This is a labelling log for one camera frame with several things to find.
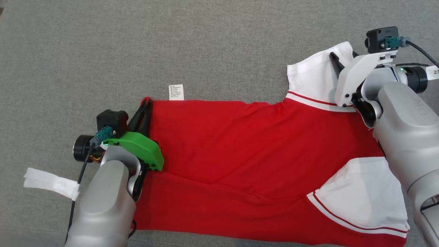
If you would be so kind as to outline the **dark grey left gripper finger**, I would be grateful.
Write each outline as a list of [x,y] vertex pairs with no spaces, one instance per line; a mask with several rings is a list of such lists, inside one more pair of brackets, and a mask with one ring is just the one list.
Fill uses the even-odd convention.
[[150,126],[152,120],[153,100],[150,97],[143,98],[138,114],[138,133],[146,137],[150,136]]
[[128,124],[128,128],[129,128],[130,132],[137,132],[137,129],[138,129],[138,114],[139,114],[139,110],[136,111],[136,113],[134,114],[134,116],[132,117],[132,119],[130,120],[130,122]]

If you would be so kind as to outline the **red polo shirt white collar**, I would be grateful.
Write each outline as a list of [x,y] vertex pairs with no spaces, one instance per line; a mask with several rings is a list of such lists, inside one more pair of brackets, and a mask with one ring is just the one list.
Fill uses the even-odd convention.
[[279,103],[155,101],[164,169],[147,176],[138,229],[404,247],[401,185],[361,116],[336,105],[332,52],[353,61],[345,41],[288,65]]

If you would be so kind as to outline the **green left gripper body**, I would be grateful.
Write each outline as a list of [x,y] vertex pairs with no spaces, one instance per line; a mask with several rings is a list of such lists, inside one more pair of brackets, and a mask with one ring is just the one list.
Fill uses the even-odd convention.
[[102,164],[108,161],[121,161],[130,172],[139,170],[139,161],[149,168],[162,171],[164,157],[158,144],[138,132],[125,132],[122,136],[105,140],[106,152]]

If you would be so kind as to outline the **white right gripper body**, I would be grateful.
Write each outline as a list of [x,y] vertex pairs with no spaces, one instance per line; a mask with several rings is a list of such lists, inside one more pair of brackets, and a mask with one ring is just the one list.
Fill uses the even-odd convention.
[[375,70],[377,65],[388,64],[396,57],[397,50],[379,52],[367,55],[359,55],[353,59],[340,72],[338,84],[334,95],[334,101],[339,107],[352,105],[353,93],[363,84],[361,94],[367,100],[372,100],[374,94],[384,86],[385,83],[395,82],[394,73],[389,68]]

